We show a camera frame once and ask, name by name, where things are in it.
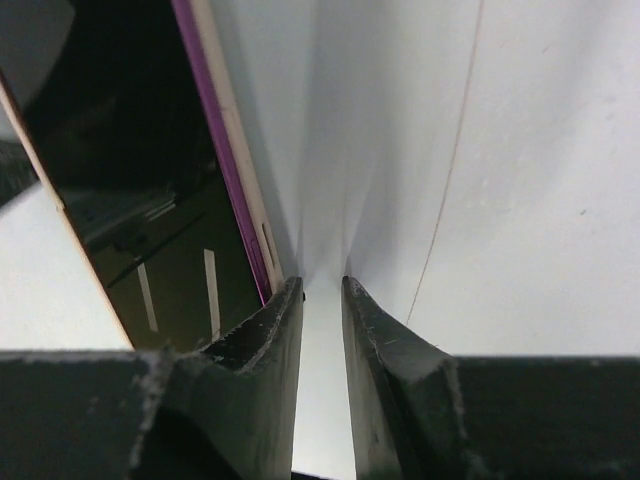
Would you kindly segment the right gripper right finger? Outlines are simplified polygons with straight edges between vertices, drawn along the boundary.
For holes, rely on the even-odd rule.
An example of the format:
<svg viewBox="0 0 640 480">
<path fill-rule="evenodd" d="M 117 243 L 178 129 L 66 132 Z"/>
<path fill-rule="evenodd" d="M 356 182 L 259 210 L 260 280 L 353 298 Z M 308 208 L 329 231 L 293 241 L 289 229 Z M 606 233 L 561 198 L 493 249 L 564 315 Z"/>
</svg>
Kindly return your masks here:
<svg viewBox="0 0 640 480">
<path fill-rule="evenodd" d="M 452 356 L 341 288 L 360 479 L 635 479 L 635 357 Z"/>
</svg>

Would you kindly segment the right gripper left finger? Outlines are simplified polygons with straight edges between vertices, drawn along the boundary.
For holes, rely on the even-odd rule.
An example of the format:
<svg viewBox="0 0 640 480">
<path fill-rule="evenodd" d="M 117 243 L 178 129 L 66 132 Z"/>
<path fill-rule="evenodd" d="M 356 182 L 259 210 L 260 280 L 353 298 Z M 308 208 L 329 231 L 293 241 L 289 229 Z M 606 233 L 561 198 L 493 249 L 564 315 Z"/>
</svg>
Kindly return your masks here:
<svg viewBox="0 0 640 480">
<path fill-rule="evenodd" d="M 287 479 L 303 283 L 191 352 L 1 356 L 5 479 Z"/>
</svg>

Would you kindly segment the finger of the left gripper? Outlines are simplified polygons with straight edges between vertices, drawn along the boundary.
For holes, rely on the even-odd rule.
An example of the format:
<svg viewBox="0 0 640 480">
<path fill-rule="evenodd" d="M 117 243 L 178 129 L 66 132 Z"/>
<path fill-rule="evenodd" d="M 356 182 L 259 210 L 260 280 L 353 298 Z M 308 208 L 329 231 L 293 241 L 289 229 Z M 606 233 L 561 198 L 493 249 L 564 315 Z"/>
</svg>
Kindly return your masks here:
<svg viewBox="0 0 640 480">
<path fill-rule="evenodd" d="M 0 141 L 0 207 L 39 182 L 24 147 L 14 141 Z"/>
</svg>

